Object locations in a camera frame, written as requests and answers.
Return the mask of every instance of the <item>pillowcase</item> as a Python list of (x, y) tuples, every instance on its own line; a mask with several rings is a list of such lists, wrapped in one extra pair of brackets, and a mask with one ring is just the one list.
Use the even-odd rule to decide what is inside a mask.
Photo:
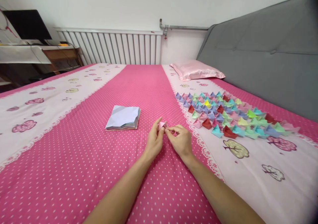
[(179, 74), (180, 80), (183, 82), (207, 77), (225, 78), (222, 72), (198, 60), (173, 63), (170, 66), (175, 69)]

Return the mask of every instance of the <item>desk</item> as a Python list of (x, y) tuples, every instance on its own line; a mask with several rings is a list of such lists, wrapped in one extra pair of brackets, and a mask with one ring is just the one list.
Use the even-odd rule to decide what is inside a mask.
[(50, 64), (52, 71), (60, 74), (54, 62), (75, 59), (83, 66), (80, 54), (80, 48), (73, 46), (1, 45), (0, 64)]
[(71, 49), (47, 49), (42, 48), (42, 52), (46, 55), (46, 57), (51, 62), (51, 68), (52, 71), (55, 73), (55, 75), (60, 74), (58, 71), (56, 65), (54, 64), (55, 61), (59, 60), (67, 60), (67, 59), (75, 59), (76, 62), (82, 67), (83, 62), (80, 58), (79, 54), (79, 48), (71, 48)]

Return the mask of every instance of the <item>forearm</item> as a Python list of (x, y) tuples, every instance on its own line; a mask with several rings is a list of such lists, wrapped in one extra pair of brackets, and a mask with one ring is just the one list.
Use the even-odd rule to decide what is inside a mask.
[(151, 163), (151, 158), (142, 155), (105, 195), (84, 223), (125, 223)]
[(222, 224), (257, 224), (264, 221), (231, 188), (194, 155), (182, 159), (189, 168)]

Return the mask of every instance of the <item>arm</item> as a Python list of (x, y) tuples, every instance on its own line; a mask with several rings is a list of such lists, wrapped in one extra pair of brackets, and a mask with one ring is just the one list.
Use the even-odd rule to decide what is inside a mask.
[(222, 224), (264, 224), (257, 213), (192, 153), (191, 132), (181, 125), (165, 130), (173, 148), (191, 171)]
[(105, 195), (87, 217), (84, 224), (114, 224), (126, 222), (141, 182), (152, 161), (161, 151), (164, 127), (157, 135), (157, 127), (160, 121), (161, 117), (153, 124), (148, 135), (145, 151), (141, 157)]

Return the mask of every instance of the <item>headboard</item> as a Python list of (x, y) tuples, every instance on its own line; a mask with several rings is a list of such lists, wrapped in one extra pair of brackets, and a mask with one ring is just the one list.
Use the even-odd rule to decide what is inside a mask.
[(226, 82), (318, 122), (318, 8), (289, 0), (213, 25), (197, 60)]

